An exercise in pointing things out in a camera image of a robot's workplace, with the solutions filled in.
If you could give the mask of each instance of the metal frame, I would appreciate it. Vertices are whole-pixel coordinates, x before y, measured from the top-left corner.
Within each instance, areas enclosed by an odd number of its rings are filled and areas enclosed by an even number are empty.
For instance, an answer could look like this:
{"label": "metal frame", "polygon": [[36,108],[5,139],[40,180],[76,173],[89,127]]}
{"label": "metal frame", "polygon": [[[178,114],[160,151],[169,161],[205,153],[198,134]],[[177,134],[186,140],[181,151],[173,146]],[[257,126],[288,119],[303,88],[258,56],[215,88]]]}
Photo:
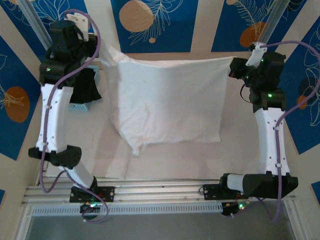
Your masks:
{"label": "metal frame", "polygon": [[[52,181],[52,178],[46,177],[45,185],[48,187]],[[221,202],[228,202],[228,200],[205,201],[203,195],[199,193],[202,185],[218,182],[218,180],[110,180],[98,178],[99,186],[116,187],[114,202],[108,203],[110,215],[218,213],[222,210]],[[49,194],[43,193],[39,186],[28,186],[22,201],[19,227],[12,240],[26,239],[33,216],[79,216],[80,205],[69,203],[71,187],[72,183],[65,178],[62,178]],[[294,193],[284,197],[283,201],[296,239],[311,239]],[[105,212],[105,209],[101,209],[100,214]]]}

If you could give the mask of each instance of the white mounting bracket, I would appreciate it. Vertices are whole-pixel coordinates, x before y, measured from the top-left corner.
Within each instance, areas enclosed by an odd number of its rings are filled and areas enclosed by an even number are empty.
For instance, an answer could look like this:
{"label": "white mounting bracket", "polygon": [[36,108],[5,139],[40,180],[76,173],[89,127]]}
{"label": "white mounting bracket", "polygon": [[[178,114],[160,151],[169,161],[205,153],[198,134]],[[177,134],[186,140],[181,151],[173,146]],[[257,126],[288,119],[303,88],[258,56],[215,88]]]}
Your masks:
{"label": "white mounting bracket", "polygon": [[246,66],[255,66],[258,67],[261,59],[264,55],[264,53],[267,51],[267,47],[263,47],[261,48],[261,46],[266,45],[263,42],[255,42],[255,49],[252,51],[251,53],[251,57],[248,59],[248,61],[246,62]]}
{"label": "white mounting bracket", "polygon": [[75,23],[75,25],[80,29],[83,34],[84,41],[89,41],[89,20],[87,17],[81,15],[80,13],[75,12],[74,14],[68,13],[66,19]]}

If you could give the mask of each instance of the orange circle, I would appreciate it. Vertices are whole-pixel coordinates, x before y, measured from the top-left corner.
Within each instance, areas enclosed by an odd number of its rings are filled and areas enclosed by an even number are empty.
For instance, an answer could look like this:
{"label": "orange circle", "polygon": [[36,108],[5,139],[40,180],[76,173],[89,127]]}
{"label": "orange circle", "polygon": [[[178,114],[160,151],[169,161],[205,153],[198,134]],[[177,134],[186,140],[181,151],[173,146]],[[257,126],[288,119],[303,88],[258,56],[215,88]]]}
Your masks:
{"label": "orange circle", "polygon": [[8,117],[16,122],[23,123],[30,110],[30,101],[27,92],[19,86],[10,87],[4,96],[6,101],[5,111]]}
{"label": "orange circle", "polygon": [[128,1],[119,11],[122,26],[132,33],[147,30],[154,22],[150,7],[140,0]]}
{"label": "orange circle", "polygon": [[[298,99],[296,100],[296,104],[301,103],[306,97],[305,96],[299,96]],[[299,108],[301,110],[305,109],[308,105],[308,101],[306,101],[304,104],[302,104]]]}
{"label": "orange circle", "polygon": [[265,27],[265,22],[257,22],[253,26],[249,26],[240,36],[240,44],[242,47],[248,48],[250,44],[256,42]]}

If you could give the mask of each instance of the gray floor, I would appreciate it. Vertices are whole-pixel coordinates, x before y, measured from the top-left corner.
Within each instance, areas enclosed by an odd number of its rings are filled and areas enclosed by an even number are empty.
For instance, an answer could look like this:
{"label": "gray floor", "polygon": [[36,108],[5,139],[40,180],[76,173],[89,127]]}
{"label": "gray floor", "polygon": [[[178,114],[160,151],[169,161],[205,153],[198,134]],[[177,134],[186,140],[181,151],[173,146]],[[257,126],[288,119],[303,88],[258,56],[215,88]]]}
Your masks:
{"label": "gray floor", "polygon": [[[275,205],[267,204],[272,213]],[[100,224],[80,217],[33,217],[27,240],[290,240],[287,213],[272,223],[261,205],[235,218],[220,213],[111,215]]]}

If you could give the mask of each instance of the black cable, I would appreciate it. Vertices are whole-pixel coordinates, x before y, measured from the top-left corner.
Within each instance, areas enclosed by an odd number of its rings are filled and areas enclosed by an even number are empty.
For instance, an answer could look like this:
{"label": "black cable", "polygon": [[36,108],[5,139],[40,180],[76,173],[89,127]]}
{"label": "black cable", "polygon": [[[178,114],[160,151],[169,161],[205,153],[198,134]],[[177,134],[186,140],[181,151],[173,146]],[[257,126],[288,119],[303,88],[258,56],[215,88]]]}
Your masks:
{"label": "black cable", "polygon": [[242,96],[242,91],[243,91],[243,89],[244,89],[245,86],[246,86],[246,84],[243,84],[242,87],[241,87],[241,89],[240,89],[240,97],[241,97],[246,103],[249,103],[249,104],[250,104],[251,102],[249,102],[248,100],[245,100],[244,97]]}

